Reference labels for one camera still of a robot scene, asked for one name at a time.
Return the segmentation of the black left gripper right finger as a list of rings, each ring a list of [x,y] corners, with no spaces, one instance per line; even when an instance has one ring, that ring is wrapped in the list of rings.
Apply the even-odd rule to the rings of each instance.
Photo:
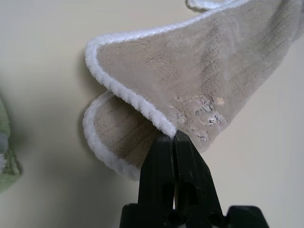
[[[178,210],[198,207],[203,213],[222,212],[209,167],[182,131],[174,136],[174,169]]]

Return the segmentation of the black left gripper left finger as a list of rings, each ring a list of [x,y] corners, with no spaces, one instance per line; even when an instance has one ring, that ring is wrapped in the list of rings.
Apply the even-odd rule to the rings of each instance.
[[[174,191],[172,140],[164,134],[159,134],[141,167],[138,203],[172,209]]]

